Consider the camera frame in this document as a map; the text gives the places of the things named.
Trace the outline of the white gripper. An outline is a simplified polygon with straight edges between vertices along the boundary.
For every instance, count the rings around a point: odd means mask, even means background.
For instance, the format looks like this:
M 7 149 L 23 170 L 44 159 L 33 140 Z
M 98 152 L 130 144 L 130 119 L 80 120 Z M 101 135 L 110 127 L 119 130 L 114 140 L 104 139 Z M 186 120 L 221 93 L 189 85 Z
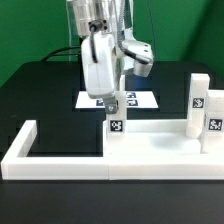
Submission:
M 115 93 L 122 72 L 132 69 L 135 75 L 147 77 L 154 62 L 150 44 L 101 31 L 92 31 L 83 40 L 81 59 L 87 94 L 91 99 L 102 98 L 107 114 L 118 111 Z

